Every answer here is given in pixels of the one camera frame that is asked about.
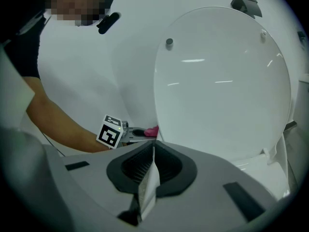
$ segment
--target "toilet lid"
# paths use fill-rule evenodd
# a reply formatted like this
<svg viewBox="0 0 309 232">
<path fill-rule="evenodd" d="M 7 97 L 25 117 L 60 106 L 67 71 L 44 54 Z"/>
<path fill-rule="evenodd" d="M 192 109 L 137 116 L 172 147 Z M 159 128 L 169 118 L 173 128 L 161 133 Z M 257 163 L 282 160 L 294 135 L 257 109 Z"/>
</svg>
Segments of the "toilet lid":
<svg viewBox="0 0 309 232">
<path fill-rule="evenodd" d="M 178 18 L 162 38 L 154 74 L 166 142 L 238 160 L 271 149 L 283 133 L 291 102 L 284 58 L 242 12 L 207 7 Z"/>
</svg>

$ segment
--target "white paper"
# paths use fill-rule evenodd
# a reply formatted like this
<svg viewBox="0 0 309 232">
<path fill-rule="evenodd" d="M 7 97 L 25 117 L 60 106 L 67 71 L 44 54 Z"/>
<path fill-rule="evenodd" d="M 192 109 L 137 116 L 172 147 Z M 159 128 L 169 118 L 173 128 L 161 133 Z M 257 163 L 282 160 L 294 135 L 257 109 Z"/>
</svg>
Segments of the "white paper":
<svg viewBox="0 0 309 232">
<path fill-rule="evenodd" d="M 149 168 L 149 177 L 147 181 L 146 191 L 143 199 L 143 203 L 140 206 L 141 219 L 144 220 L 151 209 L 155 205 L 155 191 L 160 185 L 160 175 L 158 168 L 155 164 L 155 151 L 153 152 L 153 163 Z"/>
</svg>

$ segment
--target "dark shirt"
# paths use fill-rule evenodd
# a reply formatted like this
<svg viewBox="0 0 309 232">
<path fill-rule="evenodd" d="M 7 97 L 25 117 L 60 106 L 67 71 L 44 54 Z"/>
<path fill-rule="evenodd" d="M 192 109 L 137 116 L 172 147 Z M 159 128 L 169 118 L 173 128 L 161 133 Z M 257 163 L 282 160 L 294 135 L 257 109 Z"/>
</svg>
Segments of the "dark shirt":
<svg viewBox="0 0 309 232">
<path fill-rule="evenodd" d="M 29 31 L 18 35 L 24 25 L 36 16 L 41 16 L 44 11 L 44 0 L 10 0 L 13 1 L 14 10 L 9 2 L 2 13 L 4 27 L 1 29 L 0 41 L 10 41 L 4 49 L 21 76 L 40 78 L 38 71 L 38 55 L 40 47 L 40 34 L 44 28 L 46 19 L 43 17 Z M 105 0 L 102 10 L 110 9 L 113 0 Z"/>
</svg>

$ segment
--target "white wall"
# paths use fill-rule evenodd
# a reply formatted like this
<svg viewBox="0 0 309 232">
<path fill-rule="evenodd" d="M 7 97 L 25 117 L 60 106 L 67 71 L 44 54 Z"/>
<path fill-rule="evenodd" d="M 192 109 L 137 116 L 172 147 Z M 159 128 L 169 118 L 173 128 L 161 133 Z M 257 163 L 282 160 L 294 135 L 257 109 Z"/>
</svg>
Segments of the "white wall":
<svg viewBox="0 0 309 232">
<path fill-rule="evenodd" d="M 115 0 L 112 12 L 122 17 L 106 34 L 112 69 L 135 125 L 156 125 L 153 71 L 156 49 L 166 28 L 184 13 L 207 6 L 230 7 L 232 0 Z M 308 49 L 297 36 L 299 23 L 284 0 L 257 0 L 263 17 L 256 17 L 283 53 L 291 78 L 292 105 L 298 77 L 309 72 Z"/>
</svg>

